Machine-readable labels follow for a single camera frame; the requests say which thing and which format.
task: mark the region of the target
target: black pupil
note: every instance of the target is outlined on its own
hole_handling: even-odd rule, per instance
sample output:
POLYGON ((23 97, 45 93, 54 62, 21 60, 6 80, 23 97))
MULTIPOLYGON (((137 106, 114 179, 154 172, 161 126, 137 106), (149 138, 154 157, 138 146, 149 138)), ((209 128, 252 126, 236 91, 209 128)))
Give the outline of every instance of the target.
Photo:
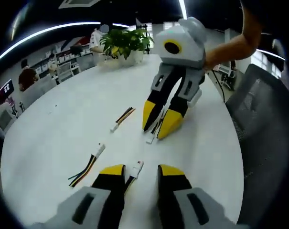
POLYGON ((169 52, 169 53, 172 53, 172 54, 177 54, 179 53, 179 47, 174 44, 174 43, 171 43, 171 42, 167 42, 164 44, 164 48, 169 52))

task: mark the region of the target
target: wire connector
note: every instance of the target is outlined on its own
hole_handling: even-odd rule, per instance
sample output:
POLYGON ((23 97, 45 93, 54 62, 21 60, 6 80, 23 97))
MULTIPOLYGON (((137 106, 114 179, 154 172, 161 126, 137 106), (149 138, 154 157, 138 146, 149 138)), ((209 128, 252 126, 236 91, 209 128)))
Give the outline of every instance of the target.
POLYGON ((114 126, 110 129, 110 131, 113 133, 115 130, 119 127, 118 123, 115 123, 114 126))
POLYGON ((155 135, 152 134, 152 133, 150 133, 145 142, 146 142, 147 144, 150 144, 150 145, 151 145, 151 144, 153 143, 154 138, 155 138, 155 135))
POLYGON ((104 149, 106 148, 105 144, 100 144, 101 147, 98 149, 95 157, 98 159, 98 157, 101 155, 101 153, 104 151, 104 149))
POLYGON ((133 167, 130 176, 137 179, 140 171, 142 170, 143 164, 143 161, 138 161, 138 163, 133 167))

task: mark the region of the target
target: white plant pot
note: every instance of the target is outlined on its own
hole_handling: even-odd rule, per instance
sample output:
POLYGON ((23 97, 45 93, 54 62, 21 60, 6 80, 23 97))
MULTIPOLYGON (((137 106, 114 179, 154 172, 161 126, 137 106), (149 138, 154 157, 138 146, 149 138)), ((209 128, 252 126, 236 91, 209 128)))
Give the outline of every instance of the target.
POLYGON ((133 66, 143 60, 143 51, 131 51, 129 57, 125 60, 124 56, 118 57, 119 63, 122 67, 133 66))

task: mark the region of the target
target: table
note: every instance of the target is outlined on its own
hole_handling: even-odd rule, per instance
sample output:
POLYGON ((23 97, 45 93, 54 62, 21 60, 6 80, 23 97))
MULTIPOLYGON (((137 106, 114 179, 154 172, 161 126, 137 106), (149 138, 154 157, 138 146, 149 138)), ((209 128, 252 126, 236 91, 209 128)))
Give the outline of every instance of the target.
POLYGON ((237 222, 244 185, 241 151, 209 77, 182 127, 152 145, 145 143, 142 109, 160 62, 157 55, 145 55, 143 63, 130 68, 88 69, 48 91, 19 117, 5 137, 1 174, 7 203, 21 222, 45 222, 60 202, 90 186, 103 168, 125 164, 128 176, 139 160, 144 166, 125 196, 120 228, 159 228, 159 164, 183 170, 193 187, 201 187, 237 222), (130 106, 135 112, 111 134, 114 121, 130 106), (100 142, 105 151, 71 189, 68 177, 85 168, 100 142))
MULTIPOLYGON (((82 72, 81 68, 79 65, 76 65, 75 67, 71 68, 71 72, 75 75, 80 74, 82 72)), ((52 77, 52 80, 57 80, 58 79, 58 75, 54 75, 52 77)))

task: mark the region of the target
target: ceiling light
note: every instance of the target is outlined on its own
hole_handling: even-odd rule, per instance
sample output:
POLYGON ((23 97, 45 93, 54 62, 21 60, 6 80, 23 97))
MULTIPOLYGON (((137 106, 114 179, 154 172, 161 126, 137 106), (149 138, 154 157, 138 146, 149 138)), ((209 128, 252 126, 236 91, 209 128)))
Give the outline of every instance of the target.
POLYGON ((122 24, 117 24, 117 23, 112 23, 112 25, 120 26, 120 27, 124 27, 124 28, 129 28, 129 25, 122 25, 122 24))
POLYGON ((271 56, 275 56, 275 57, 277 57, 277 58, 279 58, 279 59, 282 59, 282 60, 284 60, 284 61, 286 60, 286 59, 282 58, 281 56, 278 56, 278 55, 273 54, 273 53, 268 52, 268 51, 264 51, 264 50, 261 50, 261 49, 257 49, 257 51, 266 53, 266 54, 271 55, 271 56))
POLYGON ((184 5, 184 1, 183 0, 179 0, 179 4, 181 6, 181 10, 182 10, 182 16, 184 19, 187 19, 187 11, 186 11, 186 7, 184 5))
POLYGON ((36 37, 36 36, 38 36, 40 34, 43 34, 45 32, 49 32, 49 31, 52 31, 52 30, 57 30, 57 29, 64 28, 64 27, 75 26, 75 25, 99 25, 99 24, 101 24, 101 23, 97 22, 97 21, 75 22, 75 23, 69 23, 69 24, 64 24, 64 25, 57 25, 57 26, 53 26, 53 27, 50 27, 50 28, 45 29, 45 30, 41 30, 41 31, 33 33, 32 35, 30 35, 30 36, 28 36, 26 38, 23 38, 22 40, 20 40, 17 43, 13 44, 11 47, 9 47, 5 52, 3 52, 0 55, 0 59, 2 59, 6 54, 8 54, 10 51, 12 51, 17 46, 21 45, 22 43, 28 41, 29 39, 31 39, 33 37, 36 37))

